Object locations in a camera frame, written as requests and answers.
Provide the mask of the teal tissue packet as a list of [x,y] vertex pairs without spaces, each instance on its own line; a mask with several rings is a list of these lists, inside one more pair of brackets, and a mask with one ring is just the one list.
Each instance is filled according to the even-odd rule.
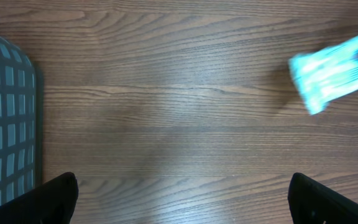
[[310,115],[358,90],[358,36],[288,61],[290,75]]

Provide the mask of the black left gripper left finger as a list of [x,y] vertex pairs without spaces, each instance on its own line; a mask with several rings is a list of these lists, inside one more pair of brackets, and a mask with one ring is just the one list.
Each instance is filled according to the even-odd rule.
[[66,172],[1,205],[0,223],[70,223],[77,200],[77,179]]

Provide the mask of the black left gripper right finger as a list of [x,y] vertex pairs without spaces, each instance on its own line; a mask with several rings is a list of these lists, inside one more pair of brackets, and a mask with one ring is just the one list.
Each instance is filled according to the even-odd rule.
[[288,203],[294,224],[358,224],[358,203],[299,172],[291,178]]

